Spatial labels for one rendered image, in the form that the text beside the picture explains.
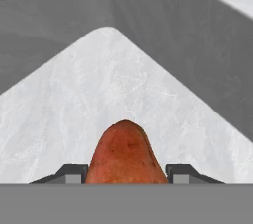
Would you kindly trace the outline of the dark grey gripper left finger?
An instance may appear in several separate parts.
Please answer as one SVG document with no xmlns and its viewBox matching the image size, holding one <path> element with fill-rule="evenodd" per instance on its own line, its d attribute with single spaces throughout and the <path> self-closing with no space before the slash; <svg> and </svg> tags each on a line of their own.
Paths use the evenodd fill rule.
<svg viewBox="0 0 253 224">
<path fill-rule="evenodd" d="M 87 164 L 64 164 L 54 174 L 33 181 L 33 184 L 84 184 Z"/>
</svg>

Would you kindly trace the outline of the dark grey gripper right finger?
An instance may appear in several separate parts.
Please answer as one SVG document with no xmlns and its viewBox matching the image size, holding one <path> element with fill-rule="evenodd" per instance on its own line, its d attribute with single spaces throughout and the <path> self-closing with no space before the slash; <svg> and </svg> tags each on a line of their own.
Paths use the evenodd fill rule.
<svg viewBox="0 0 253 224">
<path fill-rule="evenodd" d="M 167 164 L 165 171 L 171 184 L 222 184 L 220 180 L 200 174 L 190 164 Z"/>
</svg>

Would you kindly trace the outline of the grey sink basin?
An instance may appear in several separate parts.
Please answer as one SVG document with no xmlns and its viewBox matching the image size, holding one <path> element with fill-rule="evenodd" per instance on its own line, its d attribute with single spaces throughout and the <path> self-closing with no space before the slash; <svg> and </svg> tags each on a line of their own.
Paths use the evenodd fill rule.
<svg viewBox="0 0 253 224">
<path fill-rule="evenodd" d="M 221 0 L 0 0 L 0 94 L 102 27 L 253 142 L 253 18 Z"/>
</svg>

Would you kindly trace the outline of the orange-brown sweet potato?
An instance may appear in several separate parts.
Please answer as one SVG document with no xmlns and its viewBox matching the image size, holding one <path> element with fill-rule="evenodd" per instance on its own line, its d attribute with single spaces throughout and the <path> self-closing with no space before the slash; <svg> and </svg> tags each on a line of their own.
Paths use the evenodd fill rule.
<svg viewBox="0 0 253 224">
<path fill-rule="evenodd" d="M 87 184 L 167 184 L 145 131 L 130 120 L 101 136 L 88 169 Z"/>
</svg>

